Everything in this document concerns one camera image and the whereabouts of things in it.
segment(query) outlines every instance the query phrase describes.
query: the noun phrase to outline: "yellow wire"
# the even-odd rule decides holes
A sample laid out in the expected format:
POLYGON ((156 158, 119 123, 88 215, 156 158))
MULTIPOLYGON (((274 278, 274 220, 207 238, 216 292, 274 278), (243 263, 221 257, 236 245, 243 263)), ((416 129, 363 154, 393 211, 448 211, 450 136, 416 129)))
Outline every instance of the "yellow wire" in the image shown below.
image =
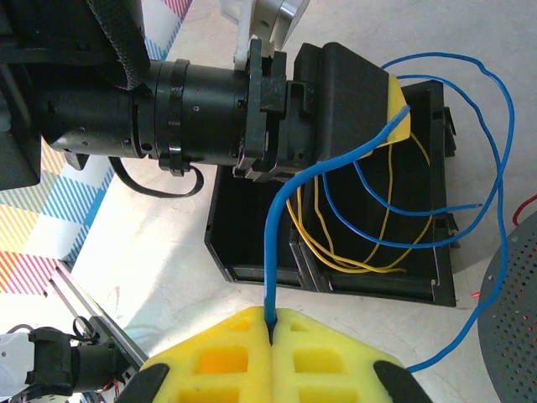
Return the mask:
POLYGON ((298 219, 295 216, 295 212, 293 211, 293 207, 291 206, 291 202, 289 200, 287 201, 287 209, 289 210, 289 214, 291 216, 291 219, 293 220, 293 223, 295 224, 295 227, 297 228, 300 236, 304 239, 304 242, 306 243, 306 245, 308 245, 308 248, 310 248, 311 252, 313 252, 313 254, 322 263, 326 264, 328 267, 331 267, 334 270, 338 270, 338 271, 341 271, 343 273, 351 273, 351 274, 368 273, 370 271, 376 271, 378 273, 393 273, 393 272, 396 272, 396 271, 405 272, 404 269, 391 269, 391 270, 380 269, 380 271, 379 271, 378 268, 375 268, 375 267, 369 266, 367 264, 357 262, 357 261, 352 260, 352 259, 343 258, 342 256, 337 256, 337 255, 331 253, 329 250, 326 250, 326 248, 323 247, 320 243, 315 241, 311 237, 311 235, 306 231, 306 229, 304 228, 303 225, 300 225, 298 219), (336 264, 333 264, 331 261, 326 259, 315 247, 317 247, 322 253, 326 254, 327 256, 330 256, 334 260, 340 260, 342 262, 354 264, 354 265, 359 266, 359 267, 364 267, 364 269, 349 269, 347 267, 341 267, 341 266, 338 266, 336 264))
MULTIPOLYGON (((298 191, 296 193, 296 201, 297 201, 297 204, 299 206, 302 206, 302 192, 301 192, 300 188, 298 189, 298 191)), ((329 256, 331 258, 333 258, 336 261, 341 261, 343 263, 353 264, 354 266, 361 267, 361 268, 365 269, 366 271, 364 271, 364 272, 357 271, 356 267, 355 268, 348 268, 348 267, 340 267, 340 266, 335 266, 335 265, 331 265, 332 268, 338 267, 339 269, 350 270, 350 273, 357 273, 357 272, 358 273, 366 273, 368 271, 374 271, 376 273, 393 273, 394 271, 404 271, 403 269, 399 269, 399 268, 392 269, 392 268, 385 268, 385 267, 380 267, 380 268, 379 267, 373 267, 373 266, 370 266, 369 264, 364 264, 362 262, 357 262, 356 260, 352 260, 352 259, 348 259, 348 258, 343 258, 341 256, 337 256, 336 254, 334 254, 334 252, 326 250, 325 247, 323 247, 321 244, 319 244, 317 241, 315 241, 313 239, 313 237, 311 237, 311 235, 308 234, 308 232, 306 231, 306 229, 304 227, 304 223, 301 222, 301 220, 300 220, 300 216, 298 218, 298 221, 296 220, 295 212, 293 212, 292 208, 289 210, 289 214, 290 214, 291 218, 293 219, 293 222, 295 223, 295 226, 297 227, 297 224, 298 224, 297 228, 300 227, 299 228, 300 235, 303 235, 303 237, 305 236, 306 238, 308 238, 308 240, 311 243, 313 243, 318 249, 320 249, 324 254, 326 254, 327 256, 329 256)))
MULTIPOLYGON (((394 147, 390 144, 388 146, 388 172, 389 172, 389 185, 388 185, 388 204, 392 204, 392 192, 394 190, 394 167, 392 166, 392 155, 394 153, 394 147)), ((386 212, 384 213, 384 221, 383 221, 383 227, 380 229, 380 235, 378 236, 378 239, 382 239, 384 236, 384 232, 386 231, 386 226, 388 225, 388 217, 389 217, 389 209, 386 209, 386 212)), ((377 253, 378 248, 380 247, 380 243, 377 243, 369 256, 363 261, 363 263, 367 263, 371 258, 377 253)))
MULTIPOLYGON (((430 158, 429 158, 429 155, 427 154, 427 152, 425 151, 425 148, 423 147, 423 144, 418 140, 418 138, 415 137, 415 135, 413 133, 410 133, 410 135, 411 135, 412 139, 417 143, 418 147, 420 148, 421 153, 425 157, 427 165, 430 165, 430 158)), ((388 203, 391 202, 392 190, 393 190, 393 184, 394 184, 394 170, 393 170, 393 165, 392 165, 392 154, 393 154, 392 145, 389 145, 389 149, 388 149, 388 170, 389 170, 390 179, 389 179, 389 187, 388 187, 388 203)), ((334 249, 334 244, 332 242, 330 233, 329 233, 328 228, 326 226, 325 219, 323 218, 321 210, 319 209, 319 179, 318 179, 318 177, 316 177, 314 179, 314 184, 315 184, 315 189, 314 189, 314 193, 315 193, 315 197, 314 197, 315 214, 317 215, 317 217, 319 218, 319 221, 321 222, 322 230, 323 230, 323 233, 326 236, 326 240, 328 241, 330 251, 326 250, 326 248, 324 248, 315 239, 313 239, 313 237, 311 237, 308 234, 308 232, 306 231, 306 229, 304 227, 304 224, 302 223, 302 197, 301 197, 300 188, 297 190, 297 202, 298 202, 297 204, 298 204, 298 215, 299 215, 298 220, 297 220, 297 218, 295 216, 295 212, 293 211, 293 208, 292 208, 292 206, 291 206, 289 201, 287 202, 287 208, 289 210, 289 214, 290 214, 291 218, 293 219, 293 222, 295 223, 295 226, 297 227, 297 229, 298 229, 298 231, 300 233, 300 236, 305 240, 305 242, 308 245, 308 247, 310 248, 310 250, 313 252, 313 254, 321 262, 323 262, 324 264, 326 264, 327 266, 329 266, 329 267, 331 267, 331 268, 333 268, 335 270, 342 271, 344 273, 353 273, 353 274, 367 273, 368 271, 374 271, 374 272, 377 272, 377 273, 391 273, 391 272, 394 272, 394 271, 403 271, 403 272, 406 271, 406 270, 400 269, 400 268, 394 269, 394 266, 397 265, 399 262, 401 262, 401 260, 406 258, 406 256, 412 251, 412 249, 407 249, 392 264, 390 264, 388 266, 385 266, 385 267, 381 267, 381 268, 375 268, 375 267, 372 267, 372 266, 367 264, 367 262, 377 252, 378 247, 379 247, 378 243, 376 244, 376 246, 373 249, 372 253, 370 253, 370 255, 367 257, 367 259, 364 262, 357 262, 356 260, 347 259, 347 258, 343 258, 341 256, 336 255, 335 254, 335 249, 334 249), (315 249, 314 245, 318 249, 320 249, 324 254, 326 254, 327 256, 331 257, 332 259, 334 259, 339 264, 344 265, 346 267, 337 266, 336 264, 333 264, 332 262, 330 262, 327 259, 325 259, 324 256, 322 256, 319 253, 319 251, 317 251, 315 249), (348 264, 353 264, 354 266, 361 267, 362 269, 360 270, 360 269, 349 267, 348 264)), ((384 215, 383 227, 381 229, 381 233, 380 233, 380 237, 379 237, 380 239, 382 239, 382 236, 384 235, 386 225, 387 225, 387 222, 388 222, 388 216, 389 216, 389 209, 386 210, 386 214, 384 215)), ((429 216, 429 220, 427 221, 427 224, 425 225, 423 231, 418 236, 418 238, 413 242, 413 244, 417 244, 425 236, 425 234, 427 233, 431 223, 432 223, 432 216, 429 216)))

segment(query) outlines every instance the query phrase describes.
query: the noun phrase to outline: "striped fabric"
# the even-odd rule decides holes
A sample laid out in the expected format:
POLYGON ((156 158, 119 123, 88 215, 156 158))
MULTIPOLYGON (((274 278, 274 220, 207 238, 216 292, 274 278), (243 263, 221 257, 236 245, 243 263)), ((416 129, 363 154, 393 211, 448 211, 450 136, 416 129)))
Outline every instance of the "striped fabric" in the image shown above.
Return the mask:
POLYGON ((41 295, 55 271, 56 259, 0 252, 0 290, 41 295))
MULTIPOLYGON (((166 58, 191 3, 143 0, 151 59, 166 58)), ((0 292, 43 294, 57 262, 76 261, 112 178, 106 157, 79 172, 43 142, 41 183, 0 191, 0 292)))

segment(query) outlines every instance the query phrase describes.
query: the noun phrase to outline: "yellow foam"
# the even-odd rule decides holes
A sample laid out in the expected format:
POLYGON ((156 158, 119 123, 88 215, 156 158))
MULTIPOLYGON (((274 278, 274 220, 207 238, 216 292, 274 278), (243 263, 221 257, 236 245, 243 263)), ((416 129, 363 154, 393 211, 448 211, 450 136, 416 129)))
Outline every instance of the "yellow foam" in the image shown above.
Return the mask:
POLYGON ((270 343, 262 308, 249 308, 149 359, 169 373, 154 403, 270 403, 270 343))
POLYGON ((239 312, 152 357, 167 364, 154 403, 388 403, 373 364, 392 356, 290 309, 278 309, 273 345, 263 308, 239 312))
MULTIPOLYGON (((386 113, 386 122, 392 120, 395 115, 406 105, 406 100, 404 99, 403 90, 399 85, 397 77, 390 74, 388 76, 388 107, 386 113)), ((398 143, 399 141, 404 141, 410 138, 410 114, 399 124, 397 128, 388 136, 386 141, 380 144, 378 147, 384 147, 388 144, 398 143)), ((365 154, 362 158, 366 158, 371 153, 365 154)))
POLYGON ((272 347, 274 402, 391 403, 374 372, 394 357, 306 315, 278 309, 272 347))

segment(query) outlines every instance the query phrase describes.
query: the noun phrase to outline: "white floor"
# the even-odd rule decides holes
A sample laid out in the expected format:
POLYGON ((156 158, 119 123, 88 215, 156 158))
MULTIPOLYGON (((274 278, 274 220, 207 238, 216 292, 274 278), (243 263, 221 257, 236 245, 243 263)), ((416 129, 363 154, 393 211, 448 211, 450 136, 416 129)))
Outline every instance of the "white floor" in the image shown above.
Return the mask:
MULTIPOLYGON (((194 0, 169 57, 232 67, 235 27, 219 16, 217 0, 194 0)), ((288 43, 291 61, 303 42, 338 41, 382 64, 401 55, 443 50, 473 55, 500 75, 518 113, 512 158, 505 176, 506 218, 536 192, 534 130, 537 50, 534 0, 311 0, 288 43)), ((412 61, 397 73, 451 78, 482 105, 503 152, 507 112, 501 93, 477 68, 445 60, 412 61)), ((446 92, 458 130, 456 158, 446 167, 450 204, 483 202, 495 168, 472 110, 446 92)), ((141 183, 168 191, 189 188, 153 161, 127 161, 141 183)), ((203 245, 215 169, 203 167, 206 187, 183 201, 137 195, 115 178, 78 259, 79 282, 148 353, 156 353, 231 314, 262 302, 258 286, 223 280, 203 245)), ((457 213, 464 228, 475 212, 457 213)), ((456 335, 476 302, 482 274, 499 245, 495 211, 453 251, 458 308, 373 298, 280 290, 278 305, 292 307, 398 357, 404 364, 429 358, 456 335)), ((474 328, 465 342, 432 369, 416 375, 435 402, 494 402, 474 328)))

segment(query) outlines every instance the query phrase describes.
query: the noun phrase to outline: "white robot part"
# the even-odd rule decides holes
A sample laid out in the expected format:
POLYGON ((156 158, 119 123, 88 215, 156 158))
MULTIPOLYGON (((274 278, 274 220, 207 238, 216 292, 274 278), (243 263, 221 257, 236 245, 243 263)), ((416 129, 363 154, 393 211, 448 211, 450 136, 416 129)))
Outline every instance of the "white robot part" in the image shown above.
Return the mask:
POLYGON ((238 25, 235 69, 243 70, 253 35, 263 41, 263 56, 281 50, 310 0, 221 0, 222 15, 238 25))
POLYGON ((34 344, 27 333, 0 334, 0 396, 26 389, 26 375, 34 370, 34 344))

